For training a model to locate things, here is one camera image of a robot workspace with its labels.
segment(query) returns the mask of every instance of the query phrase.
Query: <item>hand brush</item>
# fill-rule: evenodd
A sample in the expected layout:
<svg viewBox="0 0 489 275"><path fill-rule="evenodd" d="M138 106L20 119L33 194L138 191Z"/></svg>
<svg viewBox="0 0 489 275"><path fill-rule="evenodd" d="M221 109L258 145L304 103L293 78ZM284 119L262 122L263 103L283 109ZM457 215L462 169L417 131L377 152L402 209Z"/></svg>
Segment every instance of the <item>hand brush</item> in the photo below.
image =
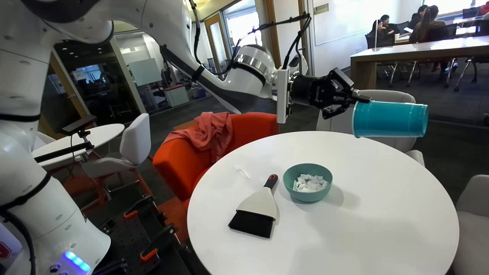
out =
<svg viewBox="0 0 489 275"><path fill-rule="evenodd" d="M270 238L273 221L278 216L278 207L271 191L277 181L277 175L270 175L260 190L238 206L228 226L234 230Z"/></svg>

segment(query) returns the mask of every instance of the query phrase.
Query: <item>brush handle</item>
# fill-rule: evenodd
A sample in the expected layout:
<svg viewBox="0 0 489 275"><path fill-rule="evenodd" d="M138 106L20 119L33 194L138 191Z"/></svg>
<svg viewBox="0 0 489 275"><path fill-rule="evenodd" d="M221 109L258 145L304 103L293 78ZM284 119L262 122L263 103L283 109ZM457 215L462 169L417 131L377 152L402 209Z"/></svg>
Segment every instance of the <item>brush handle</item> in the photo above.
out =
<svg viewBox="0 0 489 275"><path fill-rule="evenodd" d="M277 183L277 181L278 181L278 176L275 174L271 174L270 177L268 177L268 180L265 183L265 185L263 185L263 187L268 187L268 188L272 189L275 186L275 184Z"/></svg>

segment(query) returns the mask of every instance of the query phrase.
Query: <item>bowl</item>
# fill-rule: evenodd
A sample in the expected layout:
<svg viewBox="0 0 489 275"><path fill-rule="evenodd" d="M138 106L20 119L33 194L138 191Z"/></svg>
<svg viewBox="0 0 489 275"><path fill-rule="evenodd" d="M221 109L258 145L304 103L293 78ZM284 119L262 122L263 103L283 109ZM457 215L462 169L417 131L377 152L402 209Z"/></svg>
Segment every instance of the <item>bowl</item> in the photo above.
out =
<svg viewBox="0 0 489 275"><path fill-rule="evenodd" d="M328 186L326 186L326 188L317 192L302 193L299 191L294 191L294 181L296 181L301 174L322 176L325 181L329 182L329 184ZM333 175L331 171L324 166L314 163L301 163L294 165L291 168L287 169L287 171L285 171L283 176L283 183L292 198L298 199L303 202L312 203L322 200L328 194L331 189L331 185L333 185Z"/></svg>

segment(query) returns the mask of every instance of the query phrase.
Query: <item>black bristles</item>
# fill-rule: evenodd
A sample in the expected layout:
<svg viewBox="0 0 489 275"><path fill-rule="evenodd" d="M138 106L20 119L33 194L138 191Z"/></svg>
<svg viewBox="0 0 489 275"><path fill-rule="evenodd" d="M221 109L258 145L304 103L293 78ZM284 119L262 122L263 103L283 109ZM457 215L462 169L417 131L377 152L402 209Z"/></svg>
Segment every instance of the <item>black bristles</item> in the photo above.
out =
<svg viewBox="0 0 489 275"><path fill-rule="evenodd" d="M234 230L270 238L273 220L269 216L237 210L228 226Z"/></svg>

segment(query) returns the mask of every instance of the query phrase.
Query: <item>small round table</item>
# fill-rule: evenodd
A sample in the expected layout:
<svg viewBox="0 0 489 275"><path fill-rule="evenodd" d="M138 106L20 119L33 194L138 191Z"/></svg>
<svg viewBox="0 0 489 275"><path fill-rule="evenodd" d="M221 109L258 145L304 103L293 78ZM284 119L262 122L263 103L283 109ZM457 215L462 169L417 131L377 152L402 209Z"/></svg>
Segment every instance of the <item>small round table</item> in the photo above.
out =
<svg viewBox="0 0 489 275"><path fill-rule="evenodd" d="M90 131L90 134L87 136L87 139L92 143L93 146L99 147L100 145L103 145L107 143L109 140L113 139L114 137L118 136L122 131L124 130L124 125L123 124L109 124L109 125L103 125L103 126L98 126L94 128L87 129L87 131ZM70 147L70 139L71 137L64 137L60 138L56 141L53 141L49 144L44 145L41 148L38 148L37 150L34 150L32 152L33 157L38 157L42 156L44 154L48 154L51 152L55 152L67 147ZM84 140L78 136L78 134L73 135L73 145L77 145L80 143L83 143ZM83 153L86 153L87 151L85 149L83 150L78 150L74 154L75 156L79 156ZM57 158L53 158L50 160L43 161L39 163L40 166L48 166L51 164L55 164L64 160L69 160L73 157L72 153L62 155Z"/></svg>
<svg viewBox="0 0 489 275"><path fill-rule="evenodd" d="M333 174L331 191L314 204L291 199L282 182L304 162ZM230 230L236 207L270 174L280 179L272 237ZM263 138L220 159L195 188L187 223L212 275L444 275L459 240L455 207L421 164L371 139L319 131Z"/></svg>

